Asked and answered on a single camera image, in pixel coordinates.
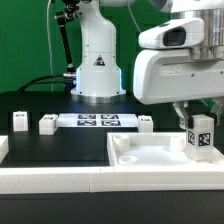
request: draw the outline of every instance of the black table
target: black table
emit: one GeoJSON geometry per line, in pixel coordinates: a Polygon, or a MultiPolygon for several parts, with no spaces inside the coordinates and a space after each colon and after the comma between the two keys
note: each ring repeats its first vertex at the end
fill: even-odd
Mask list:
{"type": "MultiPolygon", "coordinates": [[[[2,168],[109,166],[107,133],[137,131],[136,128],[59,128],[54,136],[39,136],[38,122],[44,114],[151,115],[155,131],[182,131],[171,104],[145,106],[131,94],[124,102],[91,105],[73,102],[63,93],[8,92],[0,95],[0,103],[0,134],[9,136],[10,145],[2,168]],[[29,112],[28,132],[12,131],[14,111],[29,112]]],[[[201,114],[208,112],[209,108],[193,101],[188,111],[201,114]]],[[[223,133],[223,125],[216,127],[215,146],[220,151],[224,151],[223,133]]],[[[224,222],[223,207],[224,191],[0,195],[0,222],[210,224],[224,222]]]]}

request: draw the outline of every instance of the green backdrop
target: green backdrop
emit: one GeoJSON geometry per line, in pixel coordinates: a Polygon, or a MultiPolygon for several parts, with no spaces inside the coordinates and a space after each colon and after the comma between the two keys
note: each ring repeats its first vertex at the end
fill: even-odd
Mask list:
{"type": "MultiPolygon", "coordinates": [[[[0,1],[0,92],[14,91],[28,81],[50,75],[47,43],[46,12],[48,0],[0,1]]],[[[133,13],[142,31],[169,20],[168,14],[155,10],[148,0],[136,0],[133,13]]],[[[63,4],[51,5],[51,35],[54,74],[66,71],[64,51],[58,26],[54,20],[63,4]]],[[[102,8],[104,17],[117,28],[117,64],[122,69],[123,88],[132,91],[133,69],[137,54],[138,32],[128,8],[102,8]]],[[[76,67],[81,63],[81,32],[79,21],[68,24],[68,36],[76,67]]],[[[50,90],[50,86],[31,87],[30,90],[50,90]]]]}

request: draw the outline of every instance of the black cable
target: black cable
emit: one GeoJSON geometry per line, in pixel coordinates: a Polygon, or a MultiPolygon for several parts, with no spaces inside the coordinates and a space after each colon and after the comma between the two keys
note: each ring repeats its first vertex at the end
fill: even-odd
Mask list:
{"type": "Polygon", "coordinates": [[[29,83],[23,86],[23,88],[20,88],[18,91],[24,92],[26,88],[32,85],[44,85],[44,84],[65,84],[65,82],[34,82],[34,83],[29,83]]]}
{"type": "Polygon", "coordinates": [[[46,79],[53,79],[53,78],[63,78],[63,75],[46,75],[46,76],[42,76],[36,79],[31,80],[30,82],[28,82],[27,84],[21,86],[17,91],[21,91],[23,92],[28,86],[30,86],[30,84],[36,83],[38,81],[42,81],[42,80],[46,80],[46,79]]]}

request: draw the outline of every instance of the warning label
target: warning label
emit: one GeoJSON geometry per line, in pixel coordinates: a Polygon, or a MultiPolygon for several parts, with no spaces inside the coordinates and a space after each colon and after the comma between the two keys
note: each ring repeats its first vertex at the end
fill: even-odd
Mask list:
{"type": "Polygon", "coordinates": [[[101,55],[97,58],[97,60],[94,63],[94,65],[95,66],[105,66],[104,60],[103,60],[101,55]]]}

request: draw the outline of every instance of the white cube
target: white cube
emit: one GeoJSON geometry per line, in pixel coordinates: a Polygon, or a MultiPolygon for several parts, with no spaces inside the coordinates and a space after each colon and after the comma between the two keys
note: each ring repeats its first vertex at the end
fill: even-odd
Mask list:
{"type": "Polygon", "coordinates": [[[138,131],[141,133],[153,132],[153,120],[151,116],[139,116],[138,117],[138,131]]]}
{"type": "Polygon", "coordinates": [[[58,128],[58,115],[46,114],[39,121],[40,135],[54,135],[58,128]]]}
{"type": "Polygon", "coordinates": [[[194,128],[187,130],[187,154],[195,160],[212,159],[214,119],[206,115],[193,116],[194,128]]]}
{"type": "Polygon", "coordinates": [[[28,115],[25,111],[13,112],[13,130],[28,131],[28,115]]]}

